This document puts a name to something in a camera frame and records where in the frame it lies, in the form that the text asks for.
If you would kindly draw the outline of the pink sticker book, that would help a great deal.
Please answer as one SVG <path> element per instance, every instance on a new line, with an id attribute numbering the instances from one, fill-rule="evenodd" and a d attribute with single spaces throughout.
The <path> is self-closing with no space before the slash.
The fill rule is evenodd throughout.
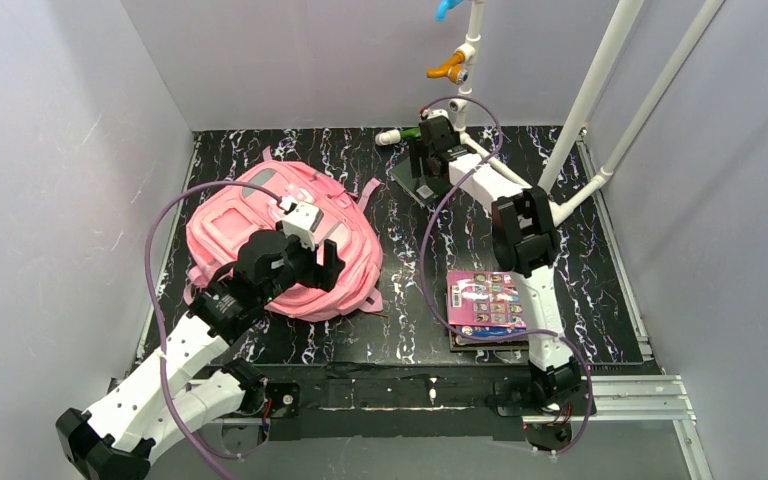
<path id="1" fill-rule="evenodd" d="M 524 329 L 524 308 L 511 275 L 505 272 L 454 270 L 447 273 L 446 319 L 469 327 Z"/>

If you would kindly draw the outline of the green white pipe fitting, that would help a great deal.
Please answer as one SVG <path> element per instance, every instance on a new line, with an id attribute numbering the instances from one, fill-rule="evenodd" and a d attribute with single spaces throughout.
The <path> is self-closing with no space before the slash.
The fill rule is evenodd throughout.
<path id="1" fill-rule="evenodd" d="M 376 134 L 374 141 L 377 146 L 390 146 L 399 144 L 409 139 L 416 139 L 420 137 L 421 129 L 419 127 L 402 129 L 395 128 Z"/>

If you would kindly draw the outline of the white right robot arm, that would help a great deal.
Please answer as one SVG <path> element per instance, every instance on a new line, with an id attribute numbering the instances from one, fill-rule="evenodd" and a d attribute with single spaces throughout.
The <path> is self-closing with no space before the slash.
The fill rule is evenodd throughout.
<path id="1" fill-rule="evenodd" d="M 435 215 L 457 191 L 490 212 L 498 267 L 510 275 L 529 322 L 524 335 L 532 395 L 542 404 L 561 402 L 580 387 L 582 361 L 560 316 L 554 273 L 560 239 L 546 191 L 509 180 L 491 166 L 490 154 L 469 152 L 445 116 L 429 117 L 418 128 L 410 144 L 412 174 L 447 181 Z"/>

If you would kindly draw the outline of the dark green notebook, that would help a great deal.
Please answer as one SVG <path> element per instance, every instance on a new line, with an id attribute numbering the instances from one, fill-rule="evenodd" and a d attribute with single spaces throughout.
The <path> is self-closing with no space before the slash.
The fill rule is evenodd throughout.
<path id="1" fill-rule="evenodd" d="M 436 208 L 446 193 L 451 189 L 449 176 L 413 179 L 410 173 L 409 156 L 398 162 L 392 169 L 390 177 L 415 201 Z"/>

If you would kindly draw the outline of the white pvc pipe frame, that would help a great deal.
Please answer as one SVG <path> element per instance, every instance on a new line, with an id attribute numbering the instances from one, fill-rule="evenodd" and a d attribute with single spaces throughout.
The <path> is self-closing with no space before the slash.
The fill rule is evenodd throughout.
<path id="1" fill-rule="evenodd" d="M 614 66 L 611 88 L 630 81 L 637 107 L 689 27 L 699 1 L 644 1 Z M 380 2 L 391 14 L 368 18 L 379 31 L 411 97 L 422 103 L 455 92 L 425 72 L 464 41 L 470 6 L 434 20 L 434 1 Z M 488 1 L 484 6 L 473 93 L 504 125 L 560 125 L 585 79 L 616 8 L 613 1 Z"/>

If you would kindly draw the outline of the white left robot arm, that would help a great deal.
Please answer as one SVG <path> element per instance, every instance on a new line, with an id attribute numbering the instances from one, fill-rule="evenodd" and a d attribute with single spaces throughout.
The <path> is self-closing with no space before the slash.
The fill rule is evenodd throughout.
<path id="1" fill-rule="evenodd" d="M 259 230 L 220 267 L 161 345 L 85 410 L 55 422 L 67 460 L 86 479 L 144 479 L 171 447 L 239 409 L 262 376 L 244 360 L 189 383 L 263 319 L 267 305 L 296 285 L 331 291 L 345 267 L 338 245 L 308 246 L 283 230 Z"/>

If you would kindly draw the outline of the stacked grey books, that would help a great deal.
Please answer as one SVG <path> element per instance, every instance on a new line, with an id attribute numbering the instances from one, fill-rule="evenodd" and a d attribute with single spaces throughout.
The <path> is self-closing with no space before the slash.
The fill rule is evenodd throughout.
<path id="1" fill-rule="evenodd" d="M 449 333 L 451 351 L 515 351 L 527 350 L 529 346 L 526 337 L 510 338 L 510 335 L 523 333 L 523 328 L 460 325 L 456 330 Z"/>

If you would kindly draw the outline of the aluminium rail frame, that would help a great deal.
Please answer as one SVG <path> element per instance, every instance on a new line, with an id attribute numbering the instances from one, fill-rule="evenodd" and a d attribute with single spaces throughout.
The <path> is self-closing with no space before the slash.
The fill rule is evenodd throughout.
<path id="1" fill-rule="evenodd" d="M 239 180 L 208 184 L 211 196 Z M 269 367 L 246 395 L 264 438 L 289 441 L 326 437 L 428 437 L 492 434 L 529 440 L 536 453 L 559 456 L 581 438 L 571 423 L 592 419 L 689 422 L 692 408 L 677 377 L 594 377 L 580 356 L 580 387 L 559 403 L 542 404 L 531 392 L 529 354 L 521 365 L 417 367 L 332 363 Z M 209 423 L 228 415 L 225 414 Z"/>

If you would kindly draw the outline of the pink student backpack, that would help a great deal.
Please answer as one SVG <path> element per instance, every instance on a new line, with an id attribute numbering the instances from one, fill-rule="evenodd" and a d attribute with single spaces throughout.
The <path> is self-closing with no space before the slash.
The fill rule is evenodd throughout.
<path id="1" fill-rule="evenodd" d="M 275 160 L 270 149 L 263 159 L 239 177 L 254 189 L 227 186 L 202 202 L 186 225 L 186 243 L 194 262 L 188 271 L 185 300 L 207 285 L 223 265 L 235 260 L 239 248 L 259 229 L 271 228 L 283 217 L 273 194 L 310 203 L 323 218 L 314 232 L 316 241 L 337 244 L 345 267 L 333 290 L 323 292 L 296 285 L 267 305 L 267 310 L 307 322 L 327 321 L 355 310 L 378 313 L 383 309 L 376 285 L 383 264 L 383 250 L 365 208 L 379 186 L 370 180 L 355 197 L 334 178 L 300 161 Z"/>

